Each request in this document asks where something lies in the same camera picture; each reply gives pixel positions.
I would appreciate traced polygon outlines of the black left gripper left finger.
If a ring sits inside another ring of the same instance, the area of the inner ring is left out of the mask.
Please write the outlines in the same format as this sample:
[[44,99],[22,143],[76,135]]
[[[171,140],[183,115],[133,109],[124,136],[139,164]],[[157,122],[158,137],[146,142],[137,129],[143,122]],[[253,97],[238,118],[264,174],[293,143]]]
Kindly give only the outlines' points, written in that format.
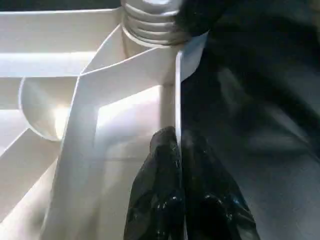
[[131,187],[123,239],[182,240],[185,196],[173,126],[157,131]]

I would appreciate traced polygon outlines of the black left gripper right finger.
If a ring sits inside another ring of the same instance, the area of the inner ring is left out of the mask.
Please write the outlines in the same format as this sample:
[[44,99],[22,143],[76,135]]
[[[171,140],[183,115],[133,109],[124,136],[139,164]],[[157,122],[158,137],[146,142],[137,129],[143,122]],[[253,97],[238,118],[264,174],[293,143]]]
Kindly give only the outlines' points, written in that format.
[[260,239],[238,184],[207,139],[196,132],[185,131],[181,153],[188,239]]

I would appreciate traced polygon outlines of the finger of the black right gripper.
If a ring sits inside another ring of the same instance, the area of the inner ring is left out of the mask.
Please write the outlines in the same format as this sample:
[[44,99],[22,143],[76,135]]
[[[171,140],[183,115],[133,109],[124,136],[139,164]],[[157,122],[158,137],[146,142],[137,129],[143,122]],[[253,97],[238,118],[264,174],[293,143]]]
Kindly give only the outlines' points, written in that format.
[[175,16],[175,23],[188,36],[200,36],[235,4],[234,0],[184,0]]

